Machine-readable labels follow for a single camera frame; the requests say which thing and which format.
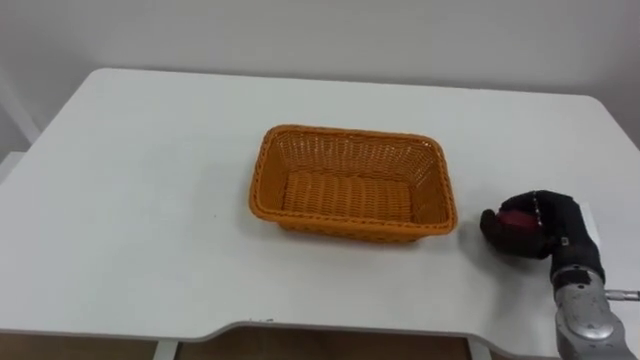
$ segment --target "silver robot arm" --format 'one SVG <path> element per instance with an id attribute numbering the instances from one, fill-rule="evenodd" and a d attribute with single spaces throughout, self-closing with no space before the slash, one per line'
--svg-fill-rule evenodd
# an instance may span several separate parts
<path id="1" fill-rule="evenodd" d="M 558 306 L 556 339 L 563 360 L 638 360 L 607 300 L 609 295 L 637 301 L 638 292 L 607 292 L 598 274 L 579 265 L 559 269 L 551 281 Z"/>

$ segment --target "floor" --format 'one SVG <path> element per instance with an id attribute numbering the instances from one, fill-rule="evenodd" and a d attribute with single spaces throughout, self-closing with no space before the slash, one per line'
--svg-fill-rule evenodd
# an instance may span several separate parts
<path id="1" fill-rule="evenodd" d="M 0 335 L 2 360 L 151 360 L 155 342 Z M 341 331 L 239 328 L 182 344 L 179 360 L 468 360 L 460 338 Z"/>

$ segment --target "red object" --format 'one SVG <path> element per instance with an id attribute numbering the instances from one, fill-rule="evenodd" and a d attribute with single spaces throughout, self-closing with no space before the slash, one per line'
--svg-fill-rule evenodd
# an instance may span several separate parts
<path id="1" fill-rule="evenodd" d="M 522 211 L 500 211 L 498 219 L 507 225 L 520 226 L 525 229 L 535 230 L 538 228 L 538 218 Z"/>

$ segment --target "white wall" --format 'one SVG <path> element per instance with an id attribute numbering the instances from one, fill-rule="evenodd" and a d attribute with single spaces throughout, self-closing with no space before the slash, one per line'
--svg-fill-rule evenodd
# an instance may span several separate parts
<path id="1" fill-rule="evenodd" d="M 103 66 L 593 95 L 640 144 L 638 0 L 5 0 L 0 70 L 45 127 Z"/>
<path id="2" fill-rule="evenodd" d="M 10 151 L 25 151 L 29 142 L 0 106 L 0 162 Z"/>

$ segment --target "table leg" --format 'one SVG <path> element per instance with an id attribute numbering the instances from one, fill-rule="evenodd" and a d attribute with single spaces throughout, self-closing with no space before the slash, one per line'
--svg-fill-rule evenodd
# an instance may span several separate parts
<path id="1" fill-rule="evenodd" d="M 153 360 L 175 360 L 178 344 L 177 341 L 158 341 Z"/>
<path id="2" fill-rule="evenodd" d="M 484 344 L 473 339 L 467 339 L 471 360 L 491 360 L 491 352 Z"/>

